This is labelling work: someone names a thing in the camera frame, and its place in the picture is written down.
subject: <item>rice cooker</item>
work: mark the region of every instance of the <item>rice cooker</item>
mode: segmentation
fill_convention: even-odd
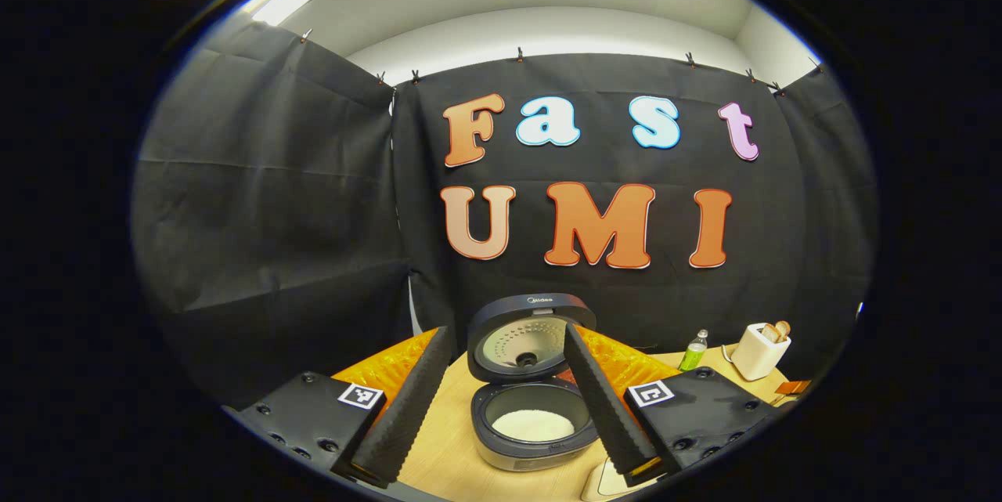
[[[572,295],[509,296],[470,324],[470,373],[488,383],[470,405],[477,450],[506,471],[537,471],[582,455],[598,432],[577,387],[555,376],[568,324],[594,330],[595,315]]]

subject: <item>rice cooker lid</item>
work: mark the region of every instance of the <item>rice cooker lid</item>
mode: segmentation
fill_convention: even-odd
[[[508,296],[483,307],[470,323],[467,363],[485,383],[512,384],[553,377],[567,369],[568,324],[595,328],[595,315],[576,296]]]

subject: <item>blue letter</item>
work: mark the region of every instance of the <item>blue letter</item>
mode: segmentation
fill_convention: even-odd
[[[546,113],[536,114],[540,109],[546,109]],[[523,144],[551,141],[554,145],[571,145],[581,137],[581,131],[574,127],[574,106],[560,96],[533,98],[522,106],[522,116],[529,117],[518,123],[515,137]]]
[[[633,138],[644,148],[670,148],[681,137],[678,123],[675,123],[678,109],[666,98],[637,96],[629,103],[629,116],[637,121]]]

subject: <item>orange letter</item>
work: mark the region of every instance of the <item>orange letter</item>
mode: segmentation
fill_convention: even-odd
[[[508,247],[508,201],[515,198],[515,188],[504,184],[484,188],[484,199],[491,203],[491,234],[487,241],[477,241],[470,234],[473,188],[446,187],[439,194],[445,201],[445,234],[452,248],[472,260],[494,260],[504,253]],[[494,226],[503,227],[494,231]]]
[[[445,109],[442,116],[449,121],[449,154],[445,156],[445,166],[472,163],[486,153],[485,149],[477,145],[473,134],[480,134],[483,141],[490,140],[494,134],[494,120],[489,113],[479,113],[474,117],[477,110],[500,113],[504,110],[504,98],[498,94],[481,96]]]
[[[692,195],[699,205],[699,240],[689,256],[694,268],[719,268],[727,259],[723,253],[723,216],[730,206],[730,192],[704,188]]]
[[[612,237],[616,242],[605,263],[620,270],[642,270],[650,266],[647,256],[647,206],[654,200],[654,188],[646,184],[623,184],[599,215],[588,189],[580,183],[554,183],[546,194],[556,203],[557,220],[553,249],[544,256],[550,266],[576,266],[581,259],[574,252],[574,234],[588,264],[602,259]]]

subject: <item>wooden table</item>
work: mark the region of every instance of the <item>wooden table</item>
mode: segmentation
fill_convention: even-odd
[[[736,344],[726,346],[727,355]],[[682,353],[662,353],[651,356],[671,367],[678,367]],[[741,378],[732,364],[727,363],[719,346],[707,350],[700,362],[733,381],[741,388],[776,406],[789,402],[776,389],[787,382],[780,370],[755,382]],[[476,449],[476,435],[470,417],[470,400],[485,383],[470,375],[464,354],[445,371],[442,384],[432,401],[421,431],[404,462],[398,480],[418,490],[454,502],[526,502],[580,501],[581,490],[588,474],[607,457],[602,441],[594,442],[577,459],[560,467],[514,473],[488,465]]]

